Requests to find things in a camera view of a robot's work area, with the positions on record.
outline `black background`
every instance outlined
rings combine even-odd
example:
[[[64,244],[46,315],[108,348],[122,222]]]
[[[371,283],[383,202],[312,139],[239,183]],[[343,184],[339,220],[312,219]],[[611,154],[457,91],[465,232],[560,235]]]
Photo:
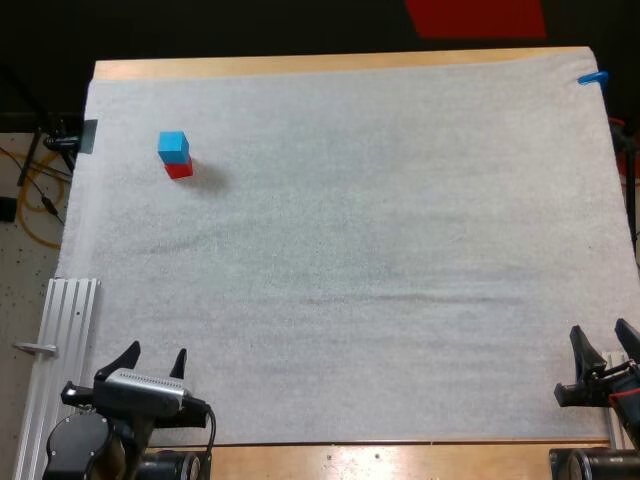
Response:
[[[3,62],[49,111],[81,118],[99,59],[588,45],[610,73],[609,114],[640,116],[640,1],[542,0],[546,40],[421,40],[402,0],[12,1]],[[35,117],[0,79],[0,130]]]

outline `blue cube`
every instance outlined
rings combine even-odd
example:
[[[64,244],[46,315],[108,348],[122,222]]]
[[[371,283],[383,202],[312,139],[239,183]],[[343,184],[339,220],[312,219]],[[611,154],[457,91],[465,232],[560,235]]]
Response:
[[[189,163],[189,142],[184,132],[160,132],[158,154],[165,165]]]

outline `table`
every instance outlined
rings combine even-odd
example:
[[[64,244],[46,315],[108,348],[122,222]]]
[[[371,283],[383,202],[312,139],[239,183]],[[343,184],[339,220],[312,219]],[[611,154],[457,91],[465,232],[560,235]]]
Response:
[[[483,63],[530,58],[575,47],[460,50],[353,55],[114,60],[96,63],[94,78],[133,80],[321,72],[417,65]],[[213,478],[550,478],[554,447],[601,447],[606,439],[577,443],[504,441],[364,445],[225,446],[214,451]]]

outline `blue clip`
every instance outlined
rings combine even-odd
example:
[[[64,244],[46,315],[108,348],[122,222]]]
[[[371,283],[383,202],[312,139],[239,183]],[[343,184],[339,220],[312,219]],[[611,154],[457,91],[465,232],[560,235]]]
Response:
[[[609,73],[608,72],[595,72],[589,73],[587,75],[583,75],[578,79],[578,83],[580,85],[586,85],[587,83],[598,82],[600,84],[600,88],[603,90],[607,86],[607,82],[609,82]]]

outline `metal bracket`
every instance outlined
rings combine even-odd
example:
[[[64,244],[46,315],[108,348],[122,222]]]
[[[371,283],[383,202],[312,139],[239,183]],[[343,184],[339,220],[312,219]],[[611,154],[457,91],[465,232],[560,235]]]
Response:
[[[49,280],[37,342],[14,344],[34,356],[14,480],[42,478],[49,433],[73,411],[62,405],[60,392],[67,381],[82,378],[98,284],[96,279]]]
[[[13,348],[34,356],[36,353],[41,353],[45,356],[53,358],[56,358],[58,356],[58,347],[56,347],[55,345],[40,345],[38,343],[15,342],[13,344]]]

